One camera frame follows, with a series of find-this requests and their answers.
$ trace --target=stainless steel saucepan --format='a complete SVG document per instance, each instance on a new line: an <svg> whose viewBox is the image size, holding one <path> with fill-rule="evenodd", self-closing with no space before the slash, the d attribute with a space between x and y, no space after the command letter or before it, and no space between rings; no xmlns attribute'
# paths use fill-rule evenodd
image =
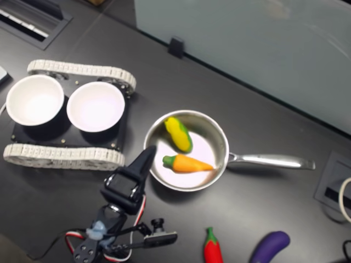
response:
<svg viewBox="0 0 351 263"><path fill-rule="evenodd" d="M163 166L162 158L165 155L174 156L181 153L175 148L163 123L170 116L177 117L189 130L193 140L193 150L188 156L212 165L213 170L187 174L175 173ZM159 118L146 135L144 149L150 145L157 146L151 168L152 175L163 185L183 192L197 191L210 186L220 178L228 163L245 162L280 168L315 169L313 161L294 156L231 153L227 138L217 122L197 111L174 111Z"/></svg>

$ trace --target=black table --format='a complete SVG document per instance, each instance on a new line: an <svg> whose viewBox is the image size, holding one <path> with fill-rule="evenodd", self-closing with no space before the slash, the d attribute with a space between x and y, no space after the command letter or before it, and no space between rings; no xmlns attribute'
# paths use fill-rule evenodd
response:
<svg viewBox="0 0 351 263"><path fill-rule="evenodd" d="M172 246L135 250L130 262L202 262L207 226L214 227L225 262L247 262L257 242L276 230L287 232L292 242L272 262L327 263L342 258L341 244L350 238L350 227L328 219L313 194L332 150L351 158L349 140L191 60L170 56L165 47L101 10L72 0L62 6L74 19L46 51L0 30L0 63L14 78L0 88L1 105L14 82L26 76L31 60L116 66L138 81L123 152L127 164L142 150L153 122L179 109L214 118L235 153L283 153L316 161L315 171L228 169L214 185L194 193L171 191L150 176L143 220L163 217L166 229L178 231L179 239ZM10 143L13 125L6 113L1 116L0 149ZM105 203L99 189L107 175L31 169L1 158L0 232L24 250L40 254L58 232L89 226ZM64 242L43 262L70 262Z"/></svg>

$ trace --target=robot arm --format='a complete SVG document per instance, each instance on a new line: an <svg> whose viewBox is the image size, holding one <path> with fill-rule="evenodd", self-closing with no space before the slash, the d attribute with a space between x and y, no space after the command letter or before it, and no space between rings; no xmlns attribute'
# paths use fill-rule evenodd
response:
<svg viewBox="0 0 351 263"><path fill-rule="evenodd" d="M111 261L126 261L131 252L123 259L116 256L122 252L136 248L154 248L173 244L177 240L177 233L167 233L163 228L163 219L151 221L154 229L144 223L139 224L142 216L146 196L145 181L154 161L156 147L150 146L144 150L129 167L120 167L111 174L101 190L108 205L98 211L97 218L86 230L87 238L74 250L75 263L95 263L104 256ZM136 215L137 219L131 228L122 230L128 215ZM115 245L117 236L139 231L144 235L143 242Z"/></svg>

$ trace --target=saucepan handle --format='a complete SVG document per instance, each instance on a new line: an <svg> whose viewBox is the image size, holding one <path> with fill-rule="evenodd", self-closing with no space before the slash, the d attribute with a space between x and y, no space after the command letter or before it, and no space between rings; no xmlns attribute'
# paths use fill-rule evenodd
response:
<svg viewBox="0 0 351 263"><path fill-rule="evenodd" d="M314 170L314 161L289 155L235 155L229 153L228 163L254 163L281 168Z"/></svg>

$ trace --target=white bowl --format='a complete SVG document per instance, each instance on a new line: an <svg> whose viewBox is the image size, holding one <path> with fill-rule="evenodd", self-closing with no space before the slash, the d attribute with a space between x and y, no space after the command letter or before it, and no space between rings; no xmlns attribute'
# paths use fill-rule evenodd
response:
<svg viewBox="0 0 351 263"><path fill-rule="evenodd" d="M44 124L53 119L65 100L60 83L46 75L25 77L13 85L6 98L11 119L25 126Z"/></svg>
<svg viewBox="0 0 351 263"><path fill-rule="evenodd" d="M123 115L121 91L106 82L90 82L78 88L67 104L67 115L79 130L97 133L115 125Z"/></svg>

